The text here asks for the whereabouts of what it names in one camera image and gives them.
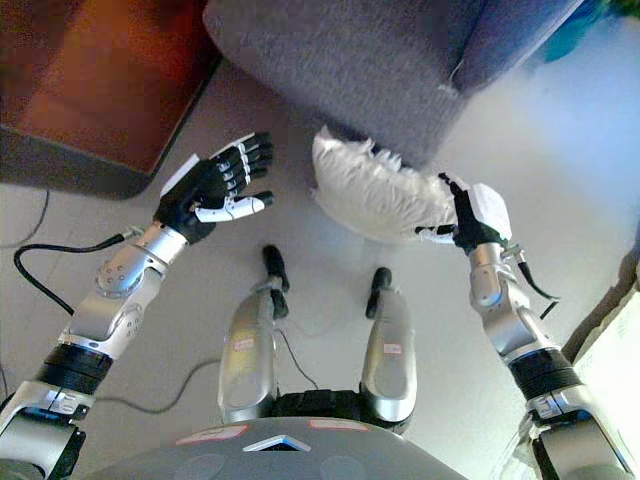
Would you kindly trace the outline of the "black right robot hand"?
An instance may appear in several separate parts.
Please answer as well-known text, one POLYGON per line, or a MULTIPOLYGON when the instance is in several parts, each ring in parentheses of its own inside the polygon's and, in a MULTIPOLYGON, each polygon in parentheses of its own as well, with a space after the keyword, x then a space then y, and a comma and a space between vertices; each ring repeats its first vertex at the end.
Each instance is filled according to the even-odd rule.
POLYGON ((469 186, 459 177, 444 172, 439 173, 438 178, 452 195, 455 218, 435 226, 417 226, 415 234, 421 240, 453 244, 466 255, 490 243, 506 249, 512 230, 503 197, 483 183, 469 186))

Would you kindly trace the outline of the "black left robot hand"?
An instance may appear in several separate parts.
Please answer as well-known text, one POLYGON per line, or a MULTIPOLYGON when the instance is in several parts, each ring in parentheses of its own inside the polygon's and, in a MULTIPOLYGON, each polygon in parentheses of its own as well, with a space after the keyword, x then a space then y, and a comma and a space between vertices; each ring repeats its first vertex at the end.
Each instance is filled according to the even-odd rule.
POLYGON ((267 132, 237 139, 208 158, 192 155, 162 187, 153 219, 193 245, 219 223, 261 212, 273 204, 273 193, 244 196, 242 192, 266 176, 273 157, 267 132))

